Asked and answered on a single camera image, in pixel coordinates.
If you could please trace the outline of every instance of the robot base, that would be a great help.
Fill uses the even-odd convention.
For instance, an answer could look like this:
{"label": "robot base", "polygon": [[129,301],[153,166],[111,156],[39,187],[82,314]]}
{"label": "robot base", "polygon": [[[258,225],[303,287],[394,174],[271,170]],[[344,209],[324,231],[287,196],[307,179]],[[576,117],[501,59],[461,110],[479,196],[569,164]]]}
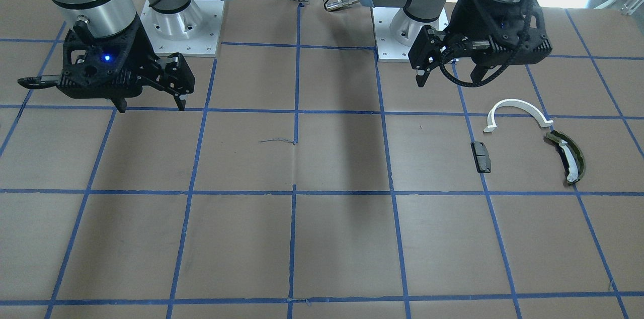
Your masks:
{"label": "robot base", "polygon": [[149,1],[145,0],[145,7],[141,14],[141,22],[147,36],[154,47],[154,53],[159,56],[168,56],[179,52],[191,57],[216,57],[219,46],[219,34],[223,22],[223,1],[194,1],[203,12],[205,26],[199,29],[199,34],[187,40],[170,40],[159,34],[155,28],[152,9]]}
{"label": "robot base", "polygon": [[[382,62],[409,63],[407,53],[409,53],[411,44],[414,43],[416,36],[410,36],[410,46],[405,46],[396,40],[391,32],[391,28],[389,28],[393,17],[400,11],[400,8],[374,7],[372,10],[373,30],[375,32],[375,42],[378,46],[378,60]],[[441,11],[439,19],[426,25],[431,25],[434,30],[443,30],[446,28],[448,19],[445,10],[443,9]]]}

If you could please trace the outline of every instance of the coiled black cable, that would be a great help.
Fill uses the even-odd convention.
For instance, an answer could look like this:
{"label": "coiled black cable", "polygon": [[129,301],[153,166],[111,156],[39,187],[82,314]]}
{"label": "coiled black cable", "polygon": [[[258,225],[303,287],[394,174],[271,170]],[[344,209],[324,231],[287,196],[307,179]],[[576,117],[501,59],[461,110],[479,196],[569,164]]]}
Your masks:
{"label": "coiled black cable", "polygon": [[439,68],[441,69],[442,74],[451,82],[453,82],[456,85],[459,85],[460,87],[464,88],[480,88],[483,87],[483,85],[487,85],[492,82],[495,78],[497,78],[500,74],[502,74],[506,69],[515,61],[515,58],[517,58],[517,55],[519,51],[521,50],[521,45],[524,44],[525,41],[527,41],[528,38],[528,30],[530,29],[530,23],[532,21],[532,11],[533,11],[533,5],[534,2],[533,0],[524,0],[524,3],[527,4],[527,6],[524,6],[525,8],[525,19],[524,19],[524,26],[523,29],[521,30],[521,36],[519,37],[519,41],[517,43],[517,46],[513,49],[511,55],[508,57],[508,60],[504,62],[497,71],[495,71],[493,74],[490,75],[489,78],[486,78],[485,80],[481,80],[478,83],[467,83],[465,81],[461,81],[452,74],[450,74],[447,69],[445,68],[445,60],[451,55],[454,51],[453,49],[446,48],[445,51],[443,51],[439,57]]}

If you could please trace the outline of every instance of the white mounting plate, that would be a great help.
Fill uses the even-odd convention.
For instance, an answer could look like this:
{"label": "white mounting plate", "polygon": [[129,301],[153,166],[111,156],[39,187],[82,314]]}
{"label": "white mounting plate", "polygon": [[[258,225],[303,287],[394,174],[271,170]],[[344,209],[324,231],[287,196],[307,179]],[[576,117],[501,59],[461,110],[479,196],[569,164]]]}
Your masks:
{"label": "white mounting plate", "polygon": [[171,53],[180,52],[188,57],[216,57],[219,47],[219,33],[221,33],[221,22],[223,21],[223,1],[195,1],[205,14],[204,21],[207,25],[199,35],[187,40],[168,40],[159,35],[152,22],[152,10],[149,1],[145,0],[145,7],[141,14],[141,23],[152,42],[154,52],[159,56],[168,56]]}
{"label": "white mounting plate", "polygon": [[[373,31],[375,32],[375,42],[378,46],[378,60],[382,62],[409,62],[407,53],[410,47],[401,44],[394,39],[389,25],[393,16],[400,8],[396,7],[374,7],[373,10]],[[447,27],[447,15],[445,10],[441,11],[438,21],[443,21],[443,26],[437,30],[444,30]]]}

